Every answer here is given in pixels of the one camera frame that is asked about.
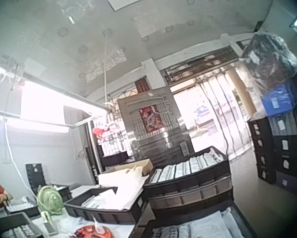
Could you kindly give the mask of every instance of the floor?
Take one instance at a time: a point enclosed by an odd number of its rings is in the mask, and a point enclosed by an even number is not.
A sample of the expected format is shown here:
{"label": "floor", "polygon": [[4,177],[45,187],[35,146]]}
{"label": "floor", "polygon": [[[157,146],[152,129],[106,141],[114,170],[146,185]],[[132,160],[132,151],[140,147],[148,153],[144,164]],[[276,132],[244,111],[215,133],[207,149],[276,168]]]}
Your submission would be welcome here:
{"label": "floor", "polygon": [[[253,149],[230,164],[234,201],[259,238],[277,238],[297,211],[297,196],[270,185],[257,176]],[[148,209],[140,226],[153,219]],[[141,237],[139,228],[136,237]]]}

